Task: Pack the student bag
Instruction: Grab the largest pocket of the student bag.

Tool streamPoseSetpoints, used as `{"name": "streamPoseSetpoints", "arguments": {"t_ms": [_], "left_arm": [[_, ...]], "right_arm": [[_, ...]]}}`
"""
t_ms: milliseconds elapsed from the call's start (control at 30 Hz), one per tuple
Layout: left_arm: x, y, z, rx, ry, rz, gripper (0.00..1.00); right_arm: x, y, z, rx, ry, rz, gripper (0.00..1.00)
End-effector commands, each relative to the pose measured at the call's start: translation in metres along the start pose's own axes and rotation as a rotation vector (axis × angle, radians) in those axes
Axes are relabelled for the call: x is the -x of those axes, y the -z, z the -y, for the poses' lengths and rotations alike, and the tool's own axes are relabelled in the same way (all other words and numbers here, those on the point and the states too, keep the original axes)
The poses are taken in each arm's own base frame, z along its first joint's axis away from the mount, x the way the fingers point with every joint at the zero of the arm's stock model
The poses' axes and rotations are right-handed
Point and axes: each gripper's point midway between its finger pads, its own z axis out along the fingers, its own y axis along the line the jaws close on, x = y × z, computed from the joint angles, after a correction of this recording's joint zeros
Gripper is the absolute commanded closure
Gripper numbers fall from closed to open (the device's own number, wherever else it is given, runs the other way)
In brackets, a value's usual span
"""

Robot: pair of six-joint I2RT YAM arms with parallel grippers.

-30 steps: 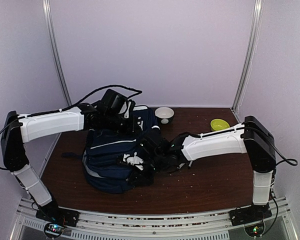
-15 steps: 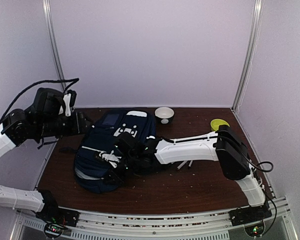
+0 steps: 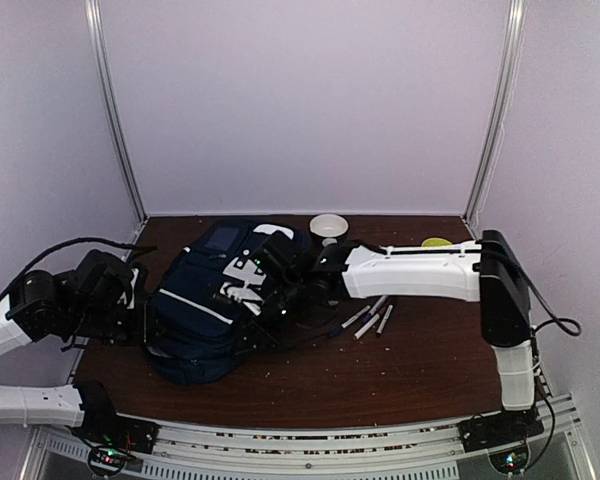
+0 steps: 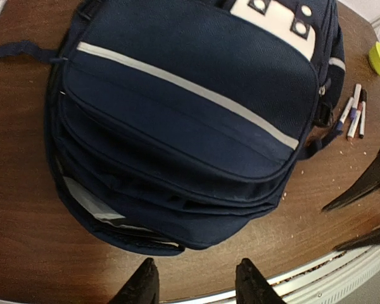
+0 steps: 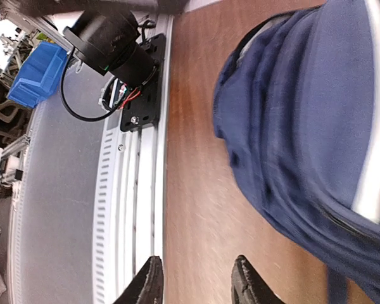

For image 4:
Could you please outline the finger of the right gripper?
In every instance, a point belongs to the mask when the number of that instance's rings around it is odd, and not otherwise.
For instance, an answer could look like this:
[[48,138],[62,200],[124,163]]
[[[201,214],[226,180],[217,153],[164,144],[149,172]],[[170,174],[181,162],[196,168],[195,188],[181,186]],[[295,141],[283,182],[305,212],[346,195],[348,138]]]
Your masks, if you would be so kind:
[[380,188],[380,149],[364,173],[345,192],[322,208],[323,212],[340,209]]
[[335,251],[355,250],[366,246],[380,245],[380,228],[371,231],[368,234],[360,236],[337,245]]

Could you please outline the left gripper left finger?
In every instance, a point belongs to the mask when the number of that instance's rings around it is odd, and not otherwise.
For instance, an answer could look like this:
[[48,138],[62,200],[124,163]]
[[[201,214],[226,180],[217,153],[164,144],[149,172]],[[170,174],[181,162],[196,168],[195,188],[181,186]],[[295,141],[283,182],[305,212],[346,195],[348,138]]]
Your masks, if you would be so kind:
[[146,258],[109,304],[155,304],[159,299],[158,269],[152,258]]

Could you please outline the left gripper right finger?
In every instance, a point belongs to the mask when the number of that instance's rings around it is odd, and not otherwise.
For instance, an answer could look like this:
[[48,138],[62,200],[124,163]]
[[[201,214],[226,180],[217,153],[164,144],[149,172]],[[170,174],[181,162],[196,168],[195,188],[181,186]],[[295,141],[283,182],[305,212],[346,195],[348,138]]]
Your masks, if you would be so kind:
[[236,267],[235,289],[237,304],[285,304],[248,258]]

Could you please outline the navy blue student backpack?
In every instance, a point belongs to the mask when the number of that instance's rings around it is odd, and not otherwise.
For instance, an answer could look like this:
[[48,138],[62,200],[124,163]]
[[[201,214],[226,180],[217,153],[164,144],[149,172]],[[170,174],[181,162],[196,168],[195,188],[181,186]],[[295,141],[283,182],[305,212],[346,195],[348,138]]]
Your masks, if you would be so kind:
[[82,1],[51,65],[47,162],[91,234],[175,256],[276,209],[345,77],[336,1]]

